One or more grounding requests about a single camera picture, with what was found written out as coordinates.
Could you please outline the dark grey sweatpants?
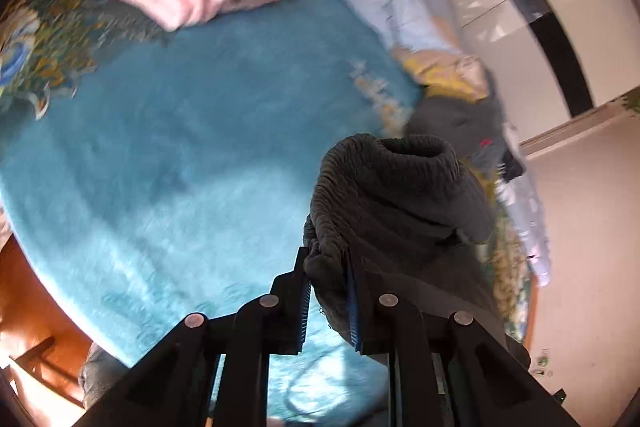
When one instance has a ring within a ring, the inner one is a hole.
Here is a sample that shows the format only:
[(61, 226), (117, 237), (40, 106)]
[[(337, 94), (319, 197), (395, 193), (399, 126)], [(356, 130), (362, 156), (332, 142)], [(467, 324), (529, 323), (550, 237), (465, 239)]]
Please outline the dark grey sweatpants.
[(480, 182), (445, 141), (356, 134), (321, 161), (304, 226), (304, 268), (329, 325), (343, 338), (349, 336), (347, 256), (356, 253), (391, 293), (438, 317), (472, 313), (529, 366), (528, 351), (506, 335), (476, 257), (495, 225)]

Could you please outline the orange wooden headboard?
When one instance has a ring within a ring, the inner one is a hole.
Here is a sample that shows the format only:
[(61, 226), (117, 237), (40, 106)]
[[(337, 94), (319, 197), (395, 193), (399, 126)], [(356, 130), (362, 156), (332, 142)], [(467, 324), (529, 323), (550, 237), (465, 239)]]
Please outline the orange wooden headboard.
[(11, 237), (1, 249), (1, 375), (35, 425), (71, 426), (85, 412), (78, 375), (90, 345)]

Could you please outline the teal floral bed blanket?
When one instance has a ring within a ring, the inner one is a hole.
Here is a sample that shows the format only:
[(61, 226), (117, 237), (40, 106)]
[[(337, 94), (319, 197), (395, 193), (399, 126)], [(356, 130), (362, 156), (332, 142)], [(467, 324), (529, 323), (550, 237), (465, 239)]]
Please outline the teal floral bed blanket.
[[(17, 0), (3, 35), (1, 202), (39, 280), (96, 343), (88, 410), (187, 315), (233, 314), (293, 270), (332, 147), (411, 136), (387, 134), (354, 83), (363, 63), (399, 101), (418, 98), (344, 0), (175, 31), (120, 0)], [(305, 275), (305, 340), (271, 355), (264, 426), (376, 423), (386, 358), (332, 329)]]

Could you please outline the dark grey garment pile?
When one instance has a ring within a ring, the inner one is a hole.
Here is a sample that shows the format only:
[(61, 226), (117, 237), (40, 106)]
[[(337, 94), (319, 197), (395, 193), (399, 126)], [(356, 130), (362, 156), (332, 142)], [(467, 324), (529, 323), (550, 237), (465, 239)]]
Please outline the dark grey garment pile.
[(526, 173), (524, 161), (506, 143), (506, 123), (494, 76), (488, 72), (488, 97), (478, 102), (426, 96), (410, 117), (406, 135), (431, 135), (446, 141), (459, 159), (477, 172), (498, 172), (506, 182)]

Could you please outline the beige and yellow knit sweater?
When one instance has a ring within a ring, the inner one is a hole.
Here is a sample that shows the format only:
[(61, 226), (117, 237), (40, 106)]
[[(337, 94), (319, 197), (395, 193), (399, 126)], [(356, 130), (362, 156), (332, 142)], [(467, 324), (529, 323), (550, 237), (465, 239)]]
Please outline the beige and yellow knit sweater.
[(425, 89), (427, 98), (443, 96), (475, 104), (490, 95), (484, 65), (476, 56), (439, 50), (411, 52), (399, 46), (392, 49), (392, 54), (409, 76)]

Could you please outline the white and black wardrobe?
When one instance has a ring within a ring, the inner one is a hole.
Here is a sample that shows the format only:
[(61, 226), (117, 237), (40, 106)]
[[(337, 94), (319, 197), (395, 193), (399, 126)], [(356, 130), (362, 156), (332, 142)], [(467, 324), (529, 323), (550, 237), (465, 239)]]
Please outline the white and black wardrobe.
[(463, 40), (533, 139), (639, 84), (639, 0), (454, 0)]

